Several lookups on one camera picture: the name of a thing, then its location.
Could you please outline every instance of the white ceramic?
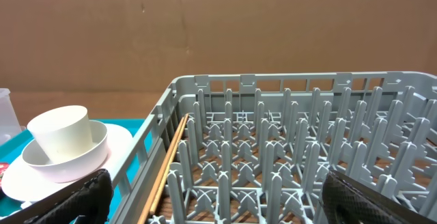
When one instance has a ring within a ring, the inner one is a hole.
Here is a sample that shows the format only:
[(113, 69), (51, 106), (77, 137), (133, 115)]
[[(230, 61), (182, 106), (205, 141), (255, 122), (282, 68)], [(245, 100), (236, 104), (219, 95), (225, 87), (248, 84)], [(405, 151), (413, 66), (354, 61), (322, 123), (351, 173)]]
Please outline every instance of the white ceramic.
[(108, 155), (107, 127), (98, 121), (89, 121), (93, 148), (63, 163), (53, 163), (34, 139), (26, 145), (22, 157), (25, 163), (50, 181), (62, 183), (77, 180), (99, 167)]
[[(99, 169), (107, 169), (113, 180), (115, 173), (124, 163), (126, 153), (132, 150), (132, 135), (122, 126), (105, 124), (108, 129), (108, 156)], [(18, 201), (37, 202), (73, 183), (54, 183), (29, 167), (19, 156), (9, 165), (1, 181), (2, 191)]]
[(93, 148), (88, 110), (70, 105), (47, 111), (27, 125), (30, 133), (54, 163), (63, 163)]

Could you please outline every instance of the white cup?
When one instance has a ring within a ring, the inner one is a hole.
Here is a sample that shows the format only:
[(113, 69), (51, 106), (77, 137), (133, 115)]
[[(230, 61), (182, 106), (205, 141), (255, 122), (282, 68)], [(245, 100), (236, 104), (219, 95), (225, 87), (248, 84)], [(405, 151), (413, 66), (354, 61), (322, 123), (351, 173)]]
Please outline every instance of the white cup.
[(79, 105), (47, 111), (33, 118), (27, 129), (52, 163), (74, 159), (94, 146), (88, 110)]

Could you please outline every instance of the teal surface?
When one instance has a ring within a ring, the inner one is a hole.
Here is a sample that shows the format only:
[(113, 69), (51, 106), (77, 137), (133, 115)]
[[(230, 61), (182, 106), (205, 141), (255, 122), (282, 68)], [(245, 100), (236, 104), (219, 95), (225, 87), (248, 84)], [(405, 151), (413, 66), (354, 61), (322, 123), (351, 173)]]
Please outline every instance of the teal surface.
[[(104, 119), (99, 120), (101, 122), (104, 122), (106, 124), (116, 124), (120, 125), (126, 129), (129, 130), (129, 132), (132, 134), (132, 136), (137, 133), (140, 126), (143, 124), (144, 119)], [(28, 130), (23, 131), (19, 135), (15, 136), (13, 139), (9, 140), (4, 145), (0, 146), (0, 162), (4, 163), (12, 163), (15, 158), (20, 156), (22, 150), (24, 147), (33, 139), (31, 133)], [(152, 137), (150, 134), (147, 135), (144, 145), (147, 151), (149, 151), (150, 147), (152, 146)], [(135, 156), (134, 160), (131, 162), (126, 174), (128, 176), (129, 182), (132, 183), (132, 181), (135, 178), (135, 175), (137, 174), (137, 171), (139, 169), (139, 161), (137, 156)], [(1, 194), (0, 199), (0, 216), (7, 216), (14, 211), (20, 210), (21, 202), (10, 199), (7, 196), (4, 196), (4, 194)], [(111, 201), (111, 206), (109, 210), (109, 218), (111, 218), (115, 211), (117, 210), (117, 207), (122, 200), (120, 191), (118, 189), (118, 186), (114, 190), (114, 196)]]

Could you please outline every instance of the gray plastic dish rack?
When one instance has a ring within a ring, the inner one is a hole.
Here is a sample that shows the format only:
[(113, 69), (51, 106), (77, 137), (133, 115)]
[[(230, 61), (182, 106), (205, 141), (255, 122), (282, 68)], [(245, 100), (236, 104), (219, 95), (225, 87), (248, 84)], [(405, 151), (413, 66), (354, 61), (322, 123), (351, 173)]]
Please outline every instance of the gray plastic dish rack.
[[(304, 81), (302, 90), (288, 85), (295, 80)], [(321, 90), (314, 87), (319, 80), (331, 84)], [(277, 90), (258, 88), (265, 81), (276, 81)], [(217, 82), (220, 89), (212, 92)], [(234, 90), (229, 82), (238, 83)], [(148, 223), (233, 223), (246, 212), (257, 223), (287, 223), (289, 215), (301, 223), (326, 223), (320, 202), (329, 169), (437, 221), (437, 78), (344, 72), (176, 78), (135, 135), (138, 146), (116, 177), (123, 201), (112, 223), (138, 221), (186, 113), (186, 140), (163, 193), (173, 213), (150, 216)], [(154, 144), (145, 154), (142, 141), (149, 132)], [(135, 155), (141, 167), (130, 184), (125, 170)], [(198, 180), (194, 169), (201, 169)], [(189, 211), (191, 199), (197, 204)], [(238, 203), (233, 214), (231, 201)], [(214, 222), (194, 221), (202, 212)]]

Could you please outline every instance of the cardboard wall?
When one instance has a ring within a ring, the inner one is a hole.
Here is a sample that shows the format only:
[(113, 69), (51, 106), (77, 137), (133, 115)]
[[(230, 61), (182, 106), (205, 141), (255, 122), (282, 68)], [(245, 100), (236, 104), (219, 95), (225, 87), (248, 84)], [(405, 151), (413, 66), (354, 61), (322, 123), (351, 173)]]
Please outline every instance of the cardboard wall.
[(437, 74), (437, 0), (0, 0), (0, 86), (161, 92), (184, 74)]

